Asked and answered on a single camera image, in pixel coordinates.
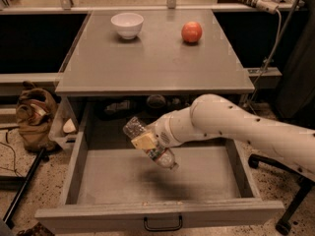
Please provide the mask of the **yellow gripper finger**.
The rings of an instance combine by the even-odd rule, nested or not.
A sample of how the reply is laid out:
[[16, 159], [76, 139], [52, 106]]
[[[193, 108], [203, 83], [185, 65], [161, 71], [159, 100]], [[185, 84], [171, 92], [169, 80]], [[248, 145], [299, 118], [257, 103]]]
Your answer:
[[157, 140], [152, 132], [145, 132], [131, 140], [137, 149], [149, 150], [157, 147]]

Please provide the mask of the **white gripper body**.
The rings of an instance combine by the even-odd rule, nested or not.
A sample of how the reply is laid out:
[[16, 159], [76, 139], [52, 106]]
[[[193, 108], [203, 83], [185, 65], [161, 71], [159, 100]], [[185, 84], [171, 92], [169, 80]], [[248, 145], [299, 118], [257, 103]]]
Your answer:
[[164, 114], [155, 122], [149, 125], [149, 128], [155, 134], [157, 141], [165, 148], [178, 147], [181, 143], [175, 139], [170, 128], [171, 114]]

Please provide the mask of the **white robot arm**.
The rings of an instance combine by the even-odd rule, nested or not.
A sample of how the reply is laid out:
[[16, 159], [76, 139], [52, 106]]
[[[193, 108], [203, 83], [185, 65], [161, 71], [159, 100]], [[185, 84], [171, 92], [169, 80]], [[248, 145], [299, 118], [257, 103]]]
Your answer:
[[216, 94], [204, 94], [159, 117], [132, 140], [148, 150], [226, 138], [247, 143], [293, 171], [315, 180], [315, 131], [248, 113]]

